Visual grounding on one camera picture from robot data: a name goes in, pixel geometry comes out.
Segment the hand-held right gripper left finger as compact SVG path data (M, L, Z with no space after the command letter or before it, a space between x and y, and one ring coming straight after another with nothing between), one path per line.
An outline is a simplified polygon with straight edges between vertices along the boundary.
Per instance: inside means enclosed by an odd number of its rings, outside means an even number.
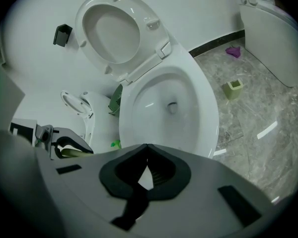
M139 184L147 144L55 161L66 231L147 231L148 191Z

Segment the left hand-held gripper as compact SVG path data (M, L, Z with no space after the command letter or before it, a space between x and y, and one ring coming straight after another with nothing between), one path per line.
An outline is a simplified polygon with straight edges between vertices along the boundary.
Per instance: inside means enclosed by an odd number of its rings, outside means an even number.
M51 125L40 126L34 119L13 118L9 131L13 135L25 138L32 146L45 149L50 159L54 159L51 153L53 132ZM75 132L68 128L54 127L54 152L60 153L58 146L65 147L67 145L84 153L93 153L91 147Z

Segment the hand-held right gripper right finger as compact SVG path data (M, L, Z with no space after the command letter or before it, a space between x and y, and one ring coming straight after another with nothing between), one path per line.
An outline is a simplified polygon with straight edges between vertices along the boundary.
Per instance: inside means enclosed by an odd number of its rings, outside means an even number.
M263 236L283 205L222 163L158 146L185 161L188 185L171 200L153 201L137 221L144 238L255 238Z

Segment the pale green toilet brush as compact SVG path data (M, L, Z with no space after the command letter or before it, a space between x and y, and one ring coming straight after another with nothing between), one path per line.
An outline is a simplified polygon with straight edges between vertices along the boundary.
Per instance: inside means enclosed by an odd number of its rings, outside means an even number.
M86 153L76 149L71 148L63 148L61 150L61 157L62 158L76 158L76 157L88 157L92 156L93 153Z

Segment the white elongated toilet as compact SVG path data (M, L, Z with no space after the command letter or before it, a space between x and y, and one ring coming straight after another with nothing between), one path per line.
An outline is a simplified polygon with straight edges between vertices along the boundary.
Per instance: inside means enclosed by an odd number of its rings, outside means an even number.
M142 0L85 0L75 17L79 48L122 86L122 147L156 144L212 158L219 111L205 74Z

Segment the green small cup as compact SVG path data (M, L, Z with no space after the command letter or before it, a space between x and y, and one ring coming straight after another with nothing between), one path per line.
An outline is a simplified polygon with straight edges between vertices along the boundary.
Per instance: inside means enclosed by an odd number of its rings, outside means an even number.
M226 82L223 85L223 92L228 100L234 100L239 97L243 89L243 83L240 79Z

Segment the white smart toilet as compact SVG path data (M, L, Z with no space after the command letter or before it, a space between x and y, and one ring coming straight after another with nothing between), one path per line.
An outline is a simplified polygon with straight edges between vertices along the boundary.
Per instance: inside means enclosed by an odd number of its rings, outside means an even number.
M245 47L285 86L298 85L298 24L273 3L238 0Z

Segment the grey mesh waste bin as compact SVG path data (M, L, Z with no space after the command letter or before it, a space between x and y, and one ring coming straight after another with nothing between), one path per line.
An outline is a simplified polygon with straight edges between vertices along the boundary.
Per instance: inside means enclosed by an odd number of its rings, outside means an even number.
M120 84L110 99L110 103L108 105L108 108L110 109L110 115L119 116L122 90L123 86Z

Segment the purple crumpled object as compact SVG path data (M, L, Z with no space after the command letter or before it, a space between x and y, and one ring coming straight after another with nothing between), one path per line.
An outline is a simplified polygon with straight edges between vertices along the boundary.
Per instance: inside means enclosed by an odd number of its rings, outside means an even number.
M231 55L235 58L239 58L241 56L241 47L240 46L237 46L237 47L230 46L230 47L226 48L225 52L228 55Z

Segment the black wall-mounted holder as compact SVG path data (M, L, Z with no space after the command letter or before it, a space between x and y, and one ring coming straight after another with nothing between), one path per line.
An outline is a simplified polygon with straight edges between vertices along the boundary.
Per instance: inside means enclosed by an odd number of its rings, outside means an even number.
M65 47L68 43L72 30L73 28L66 24L58 26L54 35L53 44Z

